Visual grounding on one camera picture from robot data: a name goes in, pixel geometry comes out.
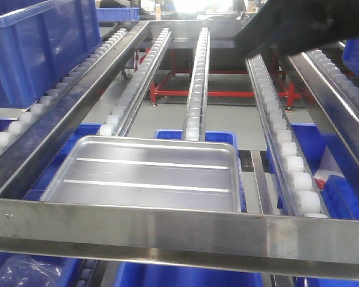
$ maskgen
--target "red object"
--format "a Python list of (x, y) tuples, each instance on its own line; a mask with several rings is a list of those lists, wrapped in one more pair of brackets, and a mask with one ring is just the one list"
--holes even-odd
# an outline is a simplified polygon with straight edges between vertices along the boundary
[[(188, 96), (188, 90), (165, 90), (164, 86), (168, 81), (176, 74), (191, 74), (190, 69), (176, 69), (175, 64), (175, 50), (171, 50), (171, 68), (172, 70), (164, 77), (164, 79), (155, 84), (150, 85), (150, 99), (151, 103), (157, 103), (157, 97), (159, 96)], [(230, 70), (210, 70), (210, 74), (223, 74), (223, 75), (246, 75), (248, 71), (230, 71)], [(280, 75), (285, 76), (284, 71), (273, 71), (271, 73), (274, 80), (279, 84), (282, 91), (278, 92), (279, 97), (287, 98), (287, 106), (292, 107), (294, 99), (299, 99), (298, 93), (294, 89), (294, 85), (290, 83), (288, 86), (284, 84)], [(253, 91), (209, 91), (208, 96), (210, 97), (254, 97)]]
[(325, 181), (323, 179), (316, 179), (315, 178), (315, 182), (317, 183), (317, 186), (320, 190), (323, 190), (324, 186), (325, 186)]

